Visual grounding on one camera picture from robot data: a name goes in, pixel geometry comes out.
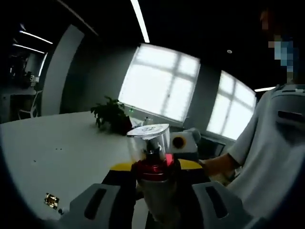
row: green leaves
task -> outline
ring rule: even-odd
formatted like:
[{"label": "green leaves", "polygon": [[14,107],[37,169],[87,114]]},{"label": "green leaves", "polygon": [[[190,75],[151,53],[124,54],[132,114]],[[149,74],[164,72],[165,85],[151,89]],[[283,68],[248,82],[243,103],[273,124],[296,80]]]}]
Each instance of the green leaves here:
[{"label": "green leaves", "polygon": [[95,107],[90,109],[96,118],[96,125],[100,128],[105,122],[111,124],[112,128],[121,123],[127,115],[124,112],[125,105],[118,99],[112,99],[105,96],[108,100],[106,104],[97,103]]}]

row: white table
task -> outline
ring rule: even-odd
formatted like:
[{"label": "white table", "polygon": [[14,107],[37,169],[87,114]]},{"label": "white table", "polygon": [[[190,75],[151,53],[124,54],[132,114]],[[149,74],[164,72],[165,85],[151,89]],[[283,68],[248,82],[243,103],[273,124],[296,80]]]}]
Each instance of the white table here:
[{"label": "white table", "polygon": [[[1,124],[0,131],[11,177],[42,219],[60,218],[43,203],[46,193],[60,199],[59,208],[68,207],[91,184],[101,183],[111,166],[130,161],[126,137],[101,132],[90,112],[14,121]],[[145,224],[147,207],[142,201],[137,209],[138,227]]]},{"label": "white table", "polygon": [[10,97],[12,95],[35,95],[34,88],[29,87],[22,89],[18,87],[6,87],[0,88],[1,100],[0,100],[0,117],[1,122],[6,123],[10,121]]}]

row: chair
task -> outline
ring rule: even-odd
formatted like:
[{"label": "chair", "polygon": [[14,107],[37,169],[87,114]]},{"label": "chair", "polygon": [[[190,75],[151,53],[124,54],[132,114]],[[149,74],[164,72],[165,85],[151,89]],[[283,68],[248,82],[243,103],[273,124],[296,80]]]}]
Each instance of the chair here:
[{"label": "chair", "polygon": [[34,97],[34,100],[33,100],[33,103],[32,103],[32,106],[30,107],[30,110],[29,111],[25,111],[25,110],[19,110],[18,111],[18,118],[21,120],[21,117],[20,117],[20,113],[27,113],[31,116],[31,118],[35,118],[38,116],[38,112],[37,112],[37,106],[36,106],[36,102],[37,102],[37,97],[42,93],[42,90],[41,91],[36,91],[36,94],[35,94],[35,97]]}]

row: potted plant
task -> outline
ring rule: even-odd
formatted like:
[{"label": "potted plant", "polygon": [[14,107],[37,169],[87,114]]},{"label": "potted plant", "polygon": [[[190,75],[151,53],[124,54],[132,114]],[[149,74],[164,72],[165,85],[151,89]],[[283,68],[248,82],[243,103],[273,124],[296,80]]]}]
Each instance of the potted plant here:
[{"label": "potted plant", "polygon": [[132,124],[129,116],[124,112],[125,105],[118,99],[112,99],[108,96],[105,96],[105,98],[108,100],[106,104],[97,104],[97,106],[91,108],[97,126],[100,128],[107,122],[113,132],[126,135],[132,129]]}]

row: black ceiling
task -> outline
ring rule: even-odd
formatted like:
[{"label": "black ceiling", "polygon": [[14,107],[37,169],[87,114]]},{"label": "black ceiling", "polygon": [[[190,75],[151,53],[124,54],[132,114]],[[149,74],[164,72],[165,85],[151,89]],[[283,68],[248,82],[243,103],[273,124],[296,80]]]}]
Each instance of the black ceiling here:
[{"label": "black ceiling", "polygon": [[[144,42],[130,0],[63,1],[98,33],[102,42]],[[24,19],[28,32],[53,41],[60,37],[67,23],[73,23],[86,34],[94,35],[56,0],[32,2]],[[261,31],[262,6],[194,0],[139,0],[139,5],[151,44],[196,56],[202,64],[224,70],[252,89],[285,82],[285,71],[274,60]],[[43,42],[29,45],[48,49]],[[277,80],[270,85],[266,79],[275,76]]]}]

